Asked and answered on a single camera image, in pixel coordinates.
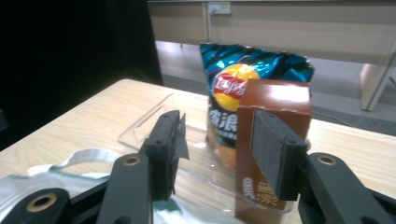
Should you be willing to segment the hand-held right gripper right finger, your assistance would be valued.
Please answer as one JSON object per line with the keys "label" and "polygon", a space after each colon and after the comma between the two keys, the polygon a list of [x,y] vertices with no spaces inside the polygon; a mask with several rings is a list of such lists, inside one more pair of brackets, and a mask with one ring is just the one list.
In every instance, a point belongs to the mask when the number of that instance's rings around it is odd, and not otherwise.
{"label": "hand-held right gripper right finger", "polygon": [[307,144],[275,114],[256,110],[250,151],[280,201],[296,201],[297,167],[305,162]]}

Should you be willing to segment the black curtain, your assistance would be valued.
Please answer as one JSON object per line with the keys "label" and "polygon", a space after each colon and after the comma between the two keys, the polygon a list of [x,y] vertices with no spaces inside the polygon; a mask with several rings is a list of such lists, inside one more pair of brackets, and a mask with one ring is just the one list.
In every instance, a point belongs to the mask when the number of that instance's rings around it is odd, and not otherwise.
{"label": "black curtain", "polygon": [[0,0],[0,151],[125,78],[163,82],[147,0]]}

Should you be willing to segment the clear plastic tray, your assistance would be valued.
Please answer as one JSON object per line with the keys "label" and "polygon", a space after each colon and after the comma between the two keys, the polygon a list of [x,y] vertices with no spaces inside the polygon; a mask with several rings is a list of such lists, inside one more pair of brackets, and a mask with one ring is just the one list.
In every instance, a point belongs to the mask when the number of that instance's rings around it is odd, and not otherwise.
{"label": "clear plastic tray", "polygon": [[119,135],[119,142],[138,150],[149,137],[157,119],[178,110],[186,117],[186,141],[190,158],[181,160],[177,171],[177,196],[200,206],[235,215],[254,209],[260,213],[291,211],[291,202],[280,202],[271,194],[262,194],[266,203],[236,190],[235,170],[223,163],[206,139],[207,97],[194,93],[170,93],[156,102],[143,116]]}

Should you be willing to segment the blue potato chips bag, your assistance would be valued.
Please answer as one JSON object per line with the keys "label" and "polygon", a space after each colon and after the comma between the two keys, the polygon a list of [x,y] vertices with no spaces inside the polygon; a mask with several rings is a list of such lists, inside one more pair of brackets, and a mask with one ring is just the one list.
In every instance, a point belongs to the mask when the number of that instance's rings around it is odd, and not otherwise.
{"label": "blue potato chips bag", "polygon": [[218,158],[236,166],[237,107],[250,79],[308,83],[315,73],[304,56],[243,45],[200,46],[208,82],[207,139]]}

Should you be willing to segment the white wall socket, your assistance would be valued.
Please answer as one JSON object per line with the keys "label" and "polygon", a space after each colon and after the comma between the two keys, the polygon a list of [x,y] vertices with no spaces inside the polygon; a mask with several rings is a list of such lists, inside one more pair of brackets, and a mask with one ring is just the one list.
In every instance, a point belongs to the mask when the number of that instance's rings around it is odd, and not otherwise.
{"label": "white wall socket", "polygon": [[208,2],[208,13],[211,15],[230,15],[232,13],[232,5],[230,2]]}

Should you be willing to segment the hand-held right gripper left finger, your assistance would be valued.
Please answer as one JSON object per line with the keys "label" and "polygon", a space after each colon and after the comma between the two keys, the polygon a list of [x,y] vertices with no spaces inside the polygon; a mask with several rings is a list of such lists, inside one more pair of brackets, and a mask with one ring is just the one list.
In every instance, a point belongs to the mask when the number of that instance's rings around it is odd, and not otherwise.
{"label": "hand-held right gripper left finger", "polygon": [[190,158],[185,121],[185,115],[180,115],[179,110],[165,112],[144,142],[154,201],[167,201],[175,193],[178,162]]}

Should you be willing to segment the beige office desk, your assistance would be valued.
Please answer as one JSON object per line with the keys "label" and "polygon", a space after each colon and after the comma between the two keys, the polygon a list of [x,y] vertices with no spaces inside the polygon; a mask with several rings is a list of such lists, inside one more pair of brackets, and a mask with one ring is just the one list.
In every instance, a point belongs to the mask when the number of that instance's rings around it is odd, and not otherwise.
{"label": "beige office desk", "polygon": [[[230,2],[211,15],[208,2]],[[148,0],[159,41],[243,44],[362,63],[361,109],[396,73],[396,0]]]}

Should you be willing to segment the white printed tote bag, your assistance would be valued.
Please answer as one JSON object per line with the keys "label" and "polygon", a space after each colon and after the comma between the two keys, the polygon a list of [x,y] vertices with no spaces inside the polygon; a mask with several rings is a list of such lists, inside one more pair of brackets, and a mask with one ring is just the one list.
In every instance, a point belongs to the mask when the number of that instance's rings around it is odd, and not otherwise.
{"label": "white printed tote bag", "polygon": [[[104,183],[109,173],[72,175],[65,168],[83,163],[108,163],[112,165],[119,153],[99,147],[89,147],[73,152],[61,164],[44,164],[28,169],[26,175],[0,177],[0,224],[23,198],[42,189],[65,189],[71,198]],[[153,203],[154,224],[245,224],[207,208],[198,207],[172,196],[165,202]]]}

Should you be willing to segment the brown carton box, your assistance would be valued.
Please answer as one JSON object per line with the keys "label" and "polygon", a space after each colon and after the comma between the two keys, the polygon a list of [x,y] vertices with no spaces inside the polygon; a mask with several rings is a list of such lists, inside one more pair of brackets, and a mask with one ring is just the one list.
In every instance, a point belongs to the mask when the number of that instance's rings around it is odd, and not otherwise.
{"label": "brown carton box", "polygon": [[250,151],[256,109],[277,115],[305,139],[311,121],[309,85],[251,79],[237,108],[235,217],[247,224],[285,224],[293,202],[276,198]]}

